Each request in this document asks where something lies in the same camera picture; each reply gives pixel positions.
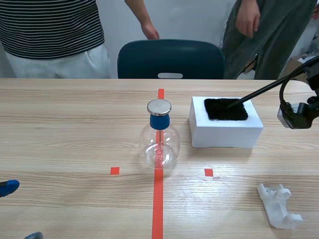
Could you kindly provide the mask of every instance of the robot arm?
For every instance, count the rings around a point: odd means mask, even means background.
[[[299,103],[291,105],[284,99],[284,90],[290,79],[306,72],[306,83],[310,88],[315,91],[317,96],[310,97],[307,103]],[[280,88],[280,109],[278,112],[278,119],[285,126],[292,129],[297,128],[310,128],[315,118],[319,117],[319,56],[307,61],[297,69],[295,69],[290,75],[283,77],[275,82],[270,83],[263,88],[237,100],[230,104],[226,109],[234,107],[237,104],[244,103],[252,98],[259,96],[260,94],[271,90],[274,87],[282,85]]]
[[[306,103],[293,104],[284,100],[284,89],[291,77],[282,84],[280,89],[280,109],[278,119],[283,126],[292,129],[310,128],[315,118],[319,117],[319,63],[314,62],[309,67],[304,67],[307,73],[306,83],[315,91],[316,96],[310,97]]]

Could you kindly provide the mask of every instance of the black and white striped shirt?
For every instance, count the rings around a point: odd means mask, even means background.
[[[0,0],[0,40],[29,59],[75,55],[104,43],[95,0]]]

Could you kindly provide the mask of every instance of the white box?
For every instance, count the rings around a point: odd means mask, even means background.
[[[253,148],[263,130],[251,101],[244,103],[247,120],[210,120],[205,109],[206,99],[233,97],[192,97],[189,126],[193,147],[237,147]]]

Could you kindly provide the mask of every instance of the wood grain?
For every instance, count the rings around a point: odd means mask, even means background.
[[[154,171],[140,162],[138,139],[147,103],[165,88],[181,151],[164,175],[164,238],[317,239],[319,123],[284,128],[276,118],[279,88],[253,100],[264,124],[253,150],[191,147],[192,96],[242,97],[268,83],[1,79],[0,181],[17,179],[21,187],[0,199],[0,238],[41,231],[45,239],[150,239]],[[285,97],[299,103],[312,95],[291,82]],[[111,167],[120,175],[109,175]],[[272,228],[260,183],[289,188],[288,210],[304,223]]]

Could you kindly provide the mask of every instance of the white pants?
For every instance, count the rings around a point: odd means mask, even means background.
[[[17,78],[104,79],[111,77],[104,44],[89,51],[52,60],[32,60],[6,52]]]

